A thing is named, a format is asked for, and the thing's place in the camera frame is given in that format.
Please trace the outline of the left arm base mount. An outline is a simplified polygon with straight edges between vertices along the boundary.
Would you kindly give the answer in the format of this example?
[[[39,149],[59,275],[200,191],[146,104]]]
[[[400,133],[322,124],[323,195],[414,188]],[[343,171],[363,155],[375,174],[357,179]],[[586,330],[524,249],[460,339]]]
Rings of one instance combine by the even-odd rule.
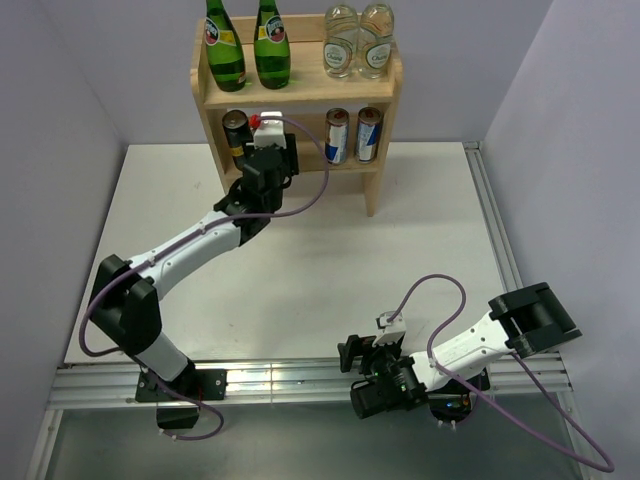
[[[188,366],[175,380],[163,380],[152,370],[142,371],[134,400],[136,403],[156,404],[156,424],[165,434],[178,439],[189,438],[186,434],[196,426],[200,415],[207,411],[215,415],[219,424],[213,434],[218,433],[224,418],[215,407],[204,407],[208,401],[222,401],[227,387],[225,369],[197,369]]]

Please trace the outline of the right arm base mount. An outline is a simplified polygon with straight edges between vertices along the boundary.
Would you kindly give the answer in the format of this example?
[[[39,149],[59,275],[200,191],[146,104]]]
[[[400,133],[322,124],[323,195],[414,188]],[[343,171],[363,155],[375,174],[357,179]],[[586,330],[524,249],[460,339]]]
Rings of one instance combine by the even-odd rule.
[[[432,415],[443,422],[466,419],[473,410],[474,393],[455,380],[428,395]]]

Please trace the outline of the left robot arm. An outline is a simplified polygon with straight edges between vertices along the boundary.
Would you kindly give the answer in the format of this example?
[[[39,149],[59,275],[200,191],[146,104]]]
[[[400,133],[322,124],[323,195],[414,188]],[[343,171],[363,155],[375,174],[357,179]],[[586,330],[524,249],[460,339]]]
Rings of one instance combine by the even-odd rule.
[[[195,367],[163,333],[160,303],[196,270],[282,216],[283,192],[298,172],[294,135],[282,144],[255,144],[240,178],[196,224],[144,254],[111,255],[100,263],[81,324],[94,324],[116,350],[155,373],[170,398],[190,395]]]

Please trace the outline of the blue silver energy can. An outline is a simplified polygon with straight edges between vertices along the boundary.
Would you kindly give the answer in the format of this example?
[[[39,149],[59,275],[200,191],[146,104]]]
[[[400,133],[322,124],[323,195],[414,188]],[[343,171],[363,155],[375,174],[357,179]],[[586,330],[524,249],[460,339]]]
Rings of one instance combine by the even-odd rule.
[[[326,114],[325,156],[332,165],[340,165],[347,158],[349,113],[342,108],[332,108]]]

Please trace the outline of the blue silver can red top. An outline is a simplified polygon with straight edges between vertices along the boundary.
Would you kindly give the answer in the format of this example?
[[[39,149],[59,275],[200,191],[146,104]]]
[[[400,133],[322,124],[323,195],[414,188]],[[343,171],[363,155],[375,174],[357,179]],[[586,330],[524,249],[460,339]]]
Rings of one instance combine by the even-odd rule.
[[[368,106],[358,113],[355,157],[360,163],[371,163],[377,155],[383,125],[379,109]]]

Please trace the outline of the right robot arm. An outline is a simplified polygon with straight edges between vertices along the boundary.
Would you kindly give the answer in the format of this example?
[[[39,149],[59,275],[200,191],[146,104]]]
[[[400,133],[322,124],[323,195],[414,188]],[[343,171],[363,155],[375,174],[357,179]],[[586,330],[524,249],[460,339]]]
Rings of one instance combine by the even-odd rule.
[[[295,265],[310,349],[335,341],[356,415],[427,405],[455,423],[489,399],[492,363],[547,355],[579,330],[545,283],[523,286],[481,153],[395,143],[383,208],[330,208]]]

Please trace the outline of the green glass bottle front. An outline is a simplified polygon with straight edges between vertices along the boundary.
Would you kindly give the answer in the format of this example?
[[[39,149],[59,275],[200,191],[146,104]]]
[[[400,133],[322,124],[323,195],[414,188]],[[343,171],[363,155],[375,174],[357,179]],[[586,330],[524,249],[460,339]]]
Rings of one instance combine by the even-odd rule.
[[[204,35],[209,68],[218,88],[225,92],[241,90],[246,82],[244,53],[220,0],[206,1]]]

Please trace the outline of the green glass bottle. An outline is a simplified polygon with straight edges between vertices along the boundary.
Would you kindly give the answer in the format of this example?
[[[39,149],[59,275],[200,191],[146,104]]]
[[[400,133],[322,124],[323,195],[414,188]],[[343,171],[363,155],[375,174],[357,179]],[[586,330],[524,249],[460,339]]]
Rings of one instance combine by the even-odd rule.
[[[267,89],[285,87],[290,79],[291,53],[284,21],[274,0],[260,0],[254,31],[254,58],[260,83]]]
[[[220,0],[206,1],[204,35],[209,68],[218,88],[225,92],[241,90],[246,82],[244,53]]]

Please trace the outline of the green glass bottle back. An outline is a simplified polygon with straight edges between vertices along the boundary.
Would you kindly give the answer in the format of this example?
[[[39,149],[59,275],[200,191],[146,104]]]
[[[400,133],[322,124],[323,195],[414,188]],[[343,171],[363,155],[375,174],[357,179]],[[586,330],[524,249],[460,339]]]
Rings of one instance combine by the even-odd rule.
[[[285,87],[290,79],[291,53],[284,21],[274,0],[260,0],[254,31],[254,58],[260,83],[267,89]]]

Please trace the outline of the black can front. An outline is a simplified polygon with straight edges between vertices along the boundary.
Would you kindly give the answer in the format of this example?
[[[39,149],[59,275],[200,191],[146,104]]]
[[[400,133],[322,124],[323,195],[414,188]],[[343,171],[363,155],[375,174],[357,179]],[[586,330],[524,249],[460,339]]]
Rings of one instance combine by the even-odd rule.
[[[229,110],[222,118],[222,126],[234,165],[241,171],[243,169],[240,167],[240,160],[243,156],[242,143],[253,141],[248,117],[241,110]]]

